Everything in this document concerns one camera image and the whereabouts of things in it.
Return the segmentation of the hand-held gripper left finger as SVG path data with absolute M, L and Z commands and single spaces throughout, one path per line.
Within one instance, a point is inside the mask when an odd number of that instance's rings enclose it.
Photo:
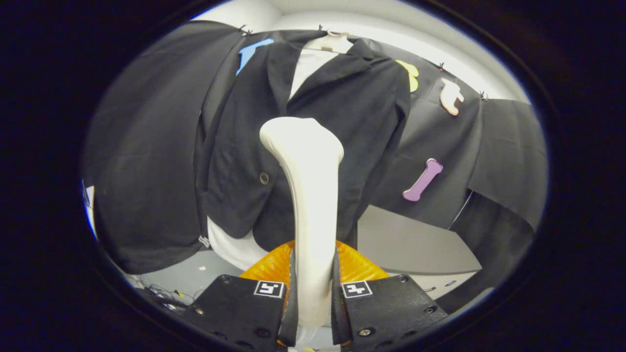
M 241 276 L 221 275 L 182 319 L 226 352 L 285 352 L 299 318 L 294 242 L 269 252 Z

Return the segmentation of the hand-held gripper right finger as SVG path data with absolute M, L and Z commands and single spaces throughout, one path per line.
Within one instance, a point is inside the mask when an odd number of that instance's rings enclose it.
M 333 342 L 342 350 L 393 350 L 421 338 L 447 312 L 409 275 L 391 276 L 336 242 Z

